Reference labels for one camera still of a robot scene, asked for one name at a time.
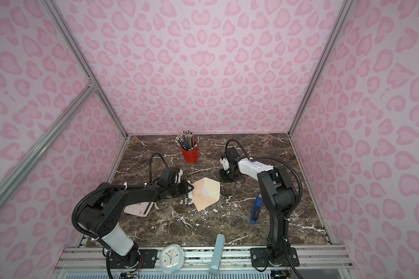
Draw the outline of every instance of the alarm clock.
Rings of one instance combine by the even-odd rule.
[[[184,265],[184,252],[178,244],[165,247],[159,256],[160,268],[164,274],[172,274]]]

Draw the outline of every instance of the pink leopard print wall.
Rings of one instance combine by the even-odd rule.
[[[419,278],[419,1],[358,2],[295,142],[360,277]]]
[[[0,279],[49,278],[78,232],[71,212],[104,181],[122,138],[93,95],[0,210]]]
[[[86,84],[39,1],[0,1],[0,182]]]
[[[342,0],[58,0],[129,133],[288,131]]]

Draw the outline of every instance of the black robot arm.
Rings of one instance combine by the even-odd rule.
[[[234,141],[242,149],[239,155],[236,148],[228,147],[228,143]],[[259,161],[273,160],[281,163],[278,166],[265,165]],[[222,181],[235,182],[241,180],[243,175],[248,175],[258,181],[264,206],[270,213],[270,232],[267,237],[267,250],[259,251],[260,256],[256,256],[251,249],[252,265],[254,267],[267,267],[268,262],[273,265],[281,265],[287,262],[294,270],[295,274],[302,278],[295,266],[299,266],[296,250],[291,248],[288,239],[290,216],[292,211],[298,206],[302,198],[302,182],[296,171],[284,160],[275,157],[263,157],[253,160],[249,157],[245,148],[234,139],[227,141],[225,152],[220,158],[223,169],[219,171]],[[296,178],[298,192],[291,181],[288,170]],[[255,259],[265,258],[266,260],[257,261]]]
[[[182,174],[177,167],[166,167],[154,182],[141,185],[101,183],[76,205],[72,214],[73,226],[93,237],[107,251],[112,251],[112,259],[128,268],[137,266],[140,262],[138,245],[119,226],[121,212],[131,204],[156,202],[188,193],[193,186],[181,179]]]

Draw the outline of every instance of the marble tabletop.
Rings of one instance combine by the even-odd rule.
[[[149,181],[148,162],[152,153],[164,154],[169,166],[183,170],[183,178],[191,182],[208,177],[219,181],[219,159],[228,139],[242,143],[250,156],[274,156],[291,164],[302,177],[294,151],[286,134],[212,134],[198,135],[199,160],[189,164],[183,159],[175,136],[132,136],[117,168],[114,183],[140,184]],[[153,177],[164,165],[160,158],[152,163]],[[213,246],[218,233],[225,235],[226,245],[264,245],[269,232],[268,210],[263,206],[257,225],[250,223],[251,210],[259,193],[257,181],[250,177],[241,185],[222,183],[217,203],[198,212],[187,197],[160,200],[145,218],[122,213],[120,226],[140,246]],[[291,244],[327,244],[314,204],[307,190],[291,216]],[[99,245],[89,242],[87,246]]]

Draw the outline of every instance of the beige envelope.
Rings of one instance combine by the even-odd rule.
[[[220,183],[218,181],[204,177],[194,182],[193,186],[193,203],[197,211],[202,211],[219,200]]]

